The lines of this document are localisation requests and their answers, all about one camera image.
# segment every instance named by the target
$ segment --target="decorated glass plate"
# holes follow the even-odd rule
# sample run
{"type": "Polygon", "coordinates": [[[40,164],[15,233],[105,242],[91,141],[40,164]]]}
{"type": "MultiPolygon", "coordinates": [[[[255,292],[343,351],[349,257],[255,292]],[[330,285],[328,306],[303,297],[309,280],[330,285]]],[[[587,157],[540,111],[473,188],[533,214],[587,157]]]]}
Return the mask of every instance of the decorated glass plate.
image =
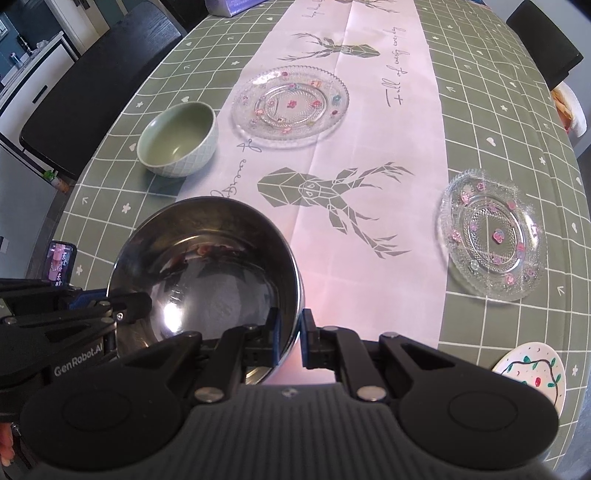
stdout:
{"type": "Polygon", "coordinates": [[[549,345],[524,343],[506,354],[492,371],[536,388],[554,404],[558,416],[562,413],[566,398],[564,365],[549,345]]]}
{"type": "Polygon", "coordinates": [[[345,84],[332,73],[292,65],[261,73],[237,94],[232,118],[253,137],[297,140],[336,125],[349,106],[345,84]]]}
{"type": "Polygon", "coordinates": [[[518,300],[546,265],[538,212],[517,187],[483,170],[460,173],[441,200],[440,240],[467,282],[497,300],[518,300]]]}

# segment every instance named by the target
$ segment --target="screw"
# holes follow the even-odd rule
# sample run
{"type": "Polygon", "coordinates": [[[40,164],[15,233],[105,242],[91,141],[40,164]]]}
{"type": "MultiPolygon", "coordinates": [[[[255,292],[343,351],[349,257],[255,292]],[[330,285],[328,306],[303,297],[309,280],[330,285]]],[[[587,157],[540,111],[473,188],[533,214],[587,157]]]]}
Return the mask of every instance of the screw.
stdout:
{"type": "Polygon", "coordinates": [[[201,387],[195,391],[195,398],[204,403],[215,403],[223,397],[223,391],[216,387],[201,387]]]}
{"type": "Polygon", "coordinates": [[[357,396],[365,401],[378,401],[386,397],[386,391],[382,387],[367,385],[357,390],[357,396]]]}
{"type": "Polygon", "coordinates": [[[283,395],[285,398],[293,398],[298,393],[299,392],[293,387],[288,387],[288,388],[281,390],[281,395],[283,395]]]}

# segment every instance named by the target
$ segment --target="chair backrest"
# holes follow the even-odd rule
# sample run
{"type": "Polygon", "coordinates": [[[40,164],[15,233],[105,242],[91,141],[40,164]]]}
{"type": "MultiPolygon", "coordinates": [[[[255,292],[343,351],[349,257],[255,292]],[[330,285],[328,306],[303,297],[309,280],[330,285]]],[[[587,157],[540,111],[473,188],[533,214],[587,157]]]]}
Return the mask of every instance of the chair backrest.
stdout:
{"type": "Polygon", "coordinates": [[[137,5],[57,82],[22,128],[21,144],[77,180],[121,110],[180,39],[158,7],[137,5]]]}
{"type": "Polygon", "coordinates": [[[160,2],[187,32],[194,29],[209,14],[205,0],[160,0],[160,2]]]}
{"type": "Polygon", "coordinates": [[[552,90],[583,56],[560,29],[531,0],[525,0],[507,19],[552,90]]]}

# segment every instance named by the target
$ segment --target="stainless steel bowl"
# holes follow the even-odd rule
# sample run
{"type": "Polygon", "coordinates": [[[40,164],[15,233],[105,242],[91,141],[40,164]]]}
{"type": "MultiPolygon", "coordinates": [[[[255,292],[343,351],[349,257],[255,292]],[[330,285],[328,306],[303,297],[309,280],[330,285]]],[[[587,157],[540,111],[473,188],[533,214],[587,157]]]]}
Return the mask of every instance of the stainless steel bowl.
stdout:
{"type": "MultiPolygon", "coordinates": [[[[163,208],[121,249],[108,294],[143,291],[149,319],[119,325],[119,355],[187,330],[217,339],[229,328],[265,323],[281,312],[281,357],[296,339],[303,307],[300,274],[291,249],[263,214],[235,200],[198,197],[163,208]]],[[[247,383],[270,372],[253,368],[247,383]]]]}

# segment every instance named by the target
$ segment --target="green checkered tablecloth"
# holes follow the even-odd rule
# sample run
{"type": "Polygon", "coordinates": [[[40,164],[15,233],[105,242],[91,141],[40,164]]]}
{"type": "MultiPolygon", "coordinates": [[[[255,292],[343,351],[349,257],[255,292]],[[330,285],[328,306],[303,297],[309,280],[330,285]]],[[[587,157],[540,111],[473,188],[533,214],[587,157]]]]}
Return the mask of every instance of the green checkered tablecloth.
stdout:
{"type": "MultiPolygon", "coordinates": [[[[543,78],[498,17],[466,0],[415,4],[439,85],[449,177],[484,168],[512,180],[537,204],[548,242],[547,271],[519,302],[474,296],[450,274],[439,348],[486,368],[530,341],[560,354],[568,389],[547,459],[553,468],[572,439],[591,364],[591,223],[577,161],[543,78]]],[[[180,190],[182,180],[156,177],[139,164],[135,147],[144,127],[183,100],[219,112],[290,5],[269,0],[231,19],[205,19],[132,98],[82,175],[56,232],[78,246],[75,285],[104,288],[133,229],[180,190]]]]}

